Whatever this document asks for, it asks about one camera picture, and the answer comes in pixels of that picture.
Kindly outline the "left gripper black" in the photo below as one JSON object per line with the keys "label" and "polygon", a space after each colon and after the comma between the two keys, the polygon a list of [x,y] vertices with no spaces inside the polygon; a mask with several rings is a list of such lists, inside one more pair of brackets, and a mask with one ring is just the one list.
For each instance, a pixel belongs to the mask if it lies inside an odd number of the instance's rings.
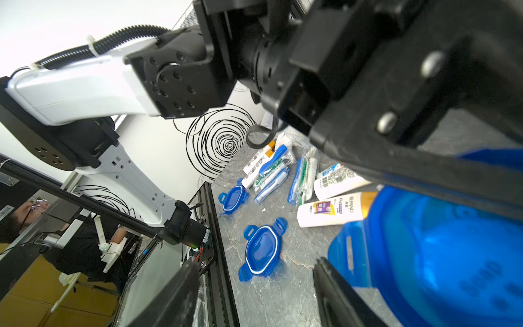
{"label": "left gripper black", "polygon": [[289,13],[285,1],[261,1],[228,15],[238,79],[268,112],[367,179],[522,219],[521,149],[448,157],[405,148],[451,108],[521,143],[520,10],[508,1],[316,1],[302,20]]}

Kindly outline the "clear container blue lid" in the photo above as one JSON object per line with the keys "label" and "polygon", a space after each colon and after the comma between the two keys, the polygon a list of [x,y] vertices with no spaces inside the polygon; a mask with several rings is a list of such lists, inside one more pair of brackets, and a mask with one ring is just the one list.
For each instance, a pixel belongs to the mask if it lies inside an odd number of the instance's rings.
{"label": "clear container blue lid", "polygon": [[385,187],[328,261],[404,326],[521,326],[522,222]]}

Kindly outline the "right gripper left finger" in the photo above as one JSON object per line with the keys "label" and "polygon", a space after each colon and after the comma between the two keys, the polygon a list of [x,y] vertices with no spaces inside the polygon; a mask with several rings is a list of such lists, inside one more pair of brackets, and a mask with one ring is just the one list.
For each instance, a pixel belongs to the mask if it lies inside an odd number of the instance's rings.
{"label": "right gripper left finger", "polygon": [[131,279],[124,297],[125,326],[192,326],[200,289],[200,265],[184,263],[169,280],[150,273]]}

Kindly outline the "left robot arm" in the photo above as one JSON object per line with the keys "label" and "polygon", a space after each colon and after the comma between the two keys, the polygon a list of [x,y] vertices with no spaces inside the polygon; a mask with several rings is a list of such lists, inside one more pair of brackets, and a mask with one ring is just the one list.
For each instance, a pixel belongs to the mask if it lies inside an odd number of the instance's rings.
{"label": "left robot arm", "polygon": [[522,6],[508,1],[195,1],[197,25],[121,29],[1,79],[1,123],[63,185],[1,170],[171,244],[207,238],[128,158],[112,116],[179,119],[236,83],[332,159],[378,183],[522,219],[522,173],[419,146],[450,109],[522,144]]}

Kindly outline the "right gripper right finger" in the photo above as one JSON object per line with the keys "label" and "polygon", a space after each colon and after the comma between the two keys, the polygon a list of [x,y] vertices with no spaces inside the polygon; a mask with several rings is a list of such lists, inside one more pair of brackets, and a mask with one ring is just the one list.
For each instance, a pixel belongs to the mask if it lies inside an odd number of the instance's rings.
{"label": "right gripper right finger", "polygon": [[314,265],[313,281],[322,326],[385,326],[325,257]]}

